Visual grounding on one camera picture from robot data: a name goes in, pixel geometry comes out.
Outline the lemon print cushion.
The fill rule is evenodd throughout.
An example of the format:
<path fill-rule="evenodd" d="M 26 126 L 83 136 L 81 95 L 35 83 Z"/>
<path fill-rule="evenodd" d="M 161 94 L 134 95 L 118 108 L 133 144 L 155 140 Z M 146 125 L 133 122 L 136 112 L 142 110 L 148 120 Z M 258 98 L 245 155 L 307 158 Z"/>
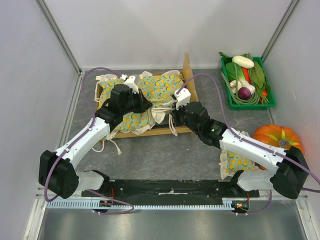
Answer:
<path fill-rule="evenodd" d="M 178 70 L 170 70 L 161 75 L 144 71 L 135 79 L 137 83 L 129 99 L 137 100 L 142 110 L 125 114 L 102 141 L 112 141 L 121 133 L 139 136 L 150 131 L 156 124 L 161 124 L 173 109 L 175 100 L 172 95 L 184 83 L 183 75 Z"/>

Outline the wooden pet bed frame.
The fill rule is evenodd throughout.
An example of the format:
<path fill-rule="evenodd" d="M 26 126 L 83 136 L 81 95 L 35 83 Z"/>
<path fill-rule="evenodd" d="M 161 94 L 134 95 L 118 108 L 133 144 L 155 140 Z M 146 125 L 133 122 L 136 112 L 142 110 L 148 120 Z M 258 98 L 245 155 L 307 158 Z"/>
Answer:
<path fill-rule="evenodd" d="M 174 108 L 172 95 L 193 76 L 189 54 L 184 54 L 182 70 L 169 70 L 161 73 L 144 71 L 136 75 L 135 84 L 142 90 L 152 107 L 144 113 L 128 113 L 123 121 L 115 127 L 100 143 L 114 138 L 156 136 L 189 133 L 190 130 L 173 120 L 170 112 Z"/>

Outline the white front rope tie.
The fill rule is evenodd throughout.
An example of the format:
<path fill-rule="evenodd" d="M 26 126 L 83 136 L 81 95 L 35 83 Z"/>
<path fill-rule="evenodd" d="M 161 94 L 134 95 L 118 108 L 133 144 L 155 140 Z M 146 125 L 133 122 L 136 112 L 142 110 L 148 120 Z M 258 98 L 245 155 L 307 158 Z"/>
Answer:
<path fill-rule="evenodd" d="M 114 140 L 103 140 L 101 142 L 101 149 L 95 149 L 94 147 L 92 147 L 91 149 L 95 153 L 102 153 L 103 151 L 105 151 L 105 149 L 108 149 L 109 143 L 114 145 L 117 155 L 122 155 L 123 154 L 123 152 L 121 151 L 120 147 L 117 145 L 117 143 Z"/>

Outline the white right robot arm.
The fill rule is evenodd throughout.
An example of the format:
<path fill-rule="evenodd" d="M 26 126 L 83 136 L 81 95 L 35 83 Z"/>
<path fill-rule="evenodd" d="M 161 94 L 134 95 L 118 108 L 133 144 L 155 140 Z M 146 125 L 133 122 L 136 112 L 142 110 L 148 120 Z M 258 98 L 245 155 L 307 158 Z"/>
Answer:
<path fill-rule="evenodd" d="M 206 145 L 240 154 L 265 170 L 237 170 L 229 184 L 235 197 L 255 190 L 275 190 L 295 200 L 308 177 L 308 165 L 300 149 L 275 147 L 248 137 L 223 122 L 211 119 L 200 102 L 176 103 L 173 116 Z"/>

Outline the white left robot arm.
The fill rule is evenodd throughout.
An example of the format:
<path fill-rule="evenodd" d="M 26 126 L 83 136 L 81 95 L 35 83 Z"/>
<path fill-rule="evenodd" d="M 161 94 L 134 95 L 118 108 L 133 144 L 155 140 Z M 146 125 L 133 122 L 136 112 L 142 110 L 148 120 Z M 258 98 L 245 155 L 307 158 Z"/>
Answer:
<path fill-rule="evenodd" d="M 40 156 L 38 182 L 46 191 L 67 199 L 76 191 L 92 190 L 99 197 L 110 191 L 108 177 L 99 171 L 76 172 L 82 158 L 111 133 L 128 113 L 144 113 L 152 106 L 135 83 L 118 84 L 89 123 L 69 142 Z"/>

